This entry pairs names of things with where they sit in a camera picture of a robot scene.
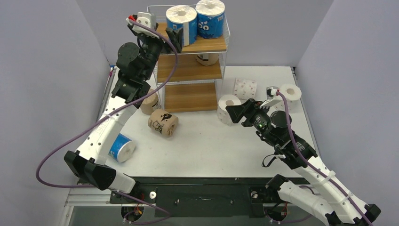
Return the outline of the white wire wooden shelf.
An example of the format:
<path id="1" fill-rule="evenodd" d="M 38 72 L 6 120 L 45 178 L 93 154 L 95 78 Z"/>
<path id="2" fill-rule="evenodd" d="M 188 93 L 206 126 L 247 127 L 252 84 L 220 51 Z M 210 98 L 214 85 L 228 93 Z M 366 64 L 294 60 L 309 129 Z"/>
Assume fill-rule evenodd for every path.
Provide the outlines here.
<path id="1" fill-rule="evenodd" d="M 223 34 L 219 38 L 197 40 L 183 47 L 178 66 L 170 81 L 160 89 L 162 107 L 170 113 L 213 111 L 218 108 L 218 85 L 222 84 L 226 67 L 230 29 L 224 20 Z M 197 54 L 218 53 L 218 61 L 203 66 Z"/>

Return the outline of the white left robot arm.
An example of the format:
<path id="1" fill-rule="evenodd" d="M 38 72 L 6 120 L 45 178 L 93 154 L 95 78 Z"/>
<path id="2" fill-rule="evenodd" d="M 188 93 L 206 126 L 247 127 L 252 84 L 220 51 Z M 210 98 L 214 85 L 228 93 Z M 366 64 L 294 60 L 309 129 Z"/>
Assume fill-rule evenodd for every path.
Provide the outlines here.
<path id="1" fill-rule="evenodd" d="M 128 202 L 140 198 L 133 178 L 106 165 L 107 156 L 128 119 L 141 106 L 148 94 L 153 70 L 161 54 L 180 53 L 184 30 L 166 28 L 167 40 L 134 32 L 142 45 L 127 42 L 118 50 L 118 80 L 108 99 L 99 125 L 91 130 L 76 151 L 67 151 L 64 161 L 74 175 L 99 190 L 116 190 Z"/>

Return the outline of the blue white roll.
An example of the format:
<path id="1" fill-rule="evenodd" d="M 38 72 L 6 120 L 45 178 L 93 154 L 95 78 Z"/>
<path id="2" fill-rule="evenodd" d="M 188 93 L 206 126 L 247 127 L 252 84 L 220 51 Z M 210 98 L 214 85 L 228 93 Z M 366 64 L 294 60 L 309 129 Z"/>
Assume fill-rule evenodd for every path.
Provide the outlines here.
<path id="1" fill-rule="evenodd" d="M 183 29 L 183 46 L 189 46 L 197 38 L 197 12 L 188 5 L 176 5 L 166 10 L 167 28 Z"/>
<path id="2" fill-rule="evenodd" d="M 220 0 L 200 0 L 197 12 L 197 34 L 204 39 L 219 38 L 223 34 L 225 4 Z"/>

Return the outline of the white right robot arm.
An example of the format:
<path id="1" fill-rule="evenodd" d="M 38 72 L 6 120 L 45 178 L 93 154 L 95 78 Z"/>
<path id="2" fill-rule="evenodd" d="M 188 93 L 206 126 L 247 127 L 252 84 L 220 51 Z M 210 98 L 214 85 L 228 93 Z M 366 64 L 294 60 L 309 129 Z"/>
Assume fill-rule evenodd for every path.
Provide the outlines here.
<path id="1" fill-rule="evenodd" d="M 241 105 L 226 107 L 233 123 L 242 118 L 243 127 L 254 127 L 259 138 L 274 148 L 274 155 L 301 175 L 318 195 L 309 193 L 291 180 L 274 176 L 266 184 L 266 197 L 296 205 L 327 226 L 371 226 L 381 214 L 376 204 L 367 204 L 340 182 L 314 148 L 291 128 L 291 116 L 284 111 L 268 114 L 266 102 L 249 99 Z"/>

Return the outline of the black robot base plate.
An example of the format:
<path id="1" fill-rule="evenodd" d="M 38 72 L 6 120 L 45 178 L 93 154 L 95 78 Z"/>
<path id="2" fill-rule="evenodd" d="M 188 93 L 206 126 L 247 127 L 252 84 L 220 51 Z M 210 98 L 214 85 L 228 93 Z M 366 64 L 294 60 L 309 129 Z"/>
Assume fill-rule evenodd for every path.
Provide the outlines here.
<path id="1" fill-rule="evenodd" d="M 156 217 L 261 218 L 266 210 L 272 216 L 287 215 L 286 204 L 276 192 L 267 191 L 270 178 L 183 178 L 138 177 L 133 196 L 156 204 Z"/>

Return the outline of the brown paper roll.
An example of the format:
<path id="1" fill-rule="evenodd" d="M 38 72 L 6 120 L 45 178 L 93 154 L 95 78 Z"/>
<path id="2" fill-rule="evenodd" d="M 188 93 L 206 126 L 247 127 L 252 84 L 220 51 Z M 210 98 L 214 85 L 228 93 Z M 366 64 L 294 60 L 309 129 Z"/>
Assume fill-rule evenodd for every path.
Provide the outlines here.
<path id="1" fill-rule="evenodd" d="M 219 59 L 218 53 L 201 53 L 197 54 L 196 60 L 203 66 L 214 65 Z"/>

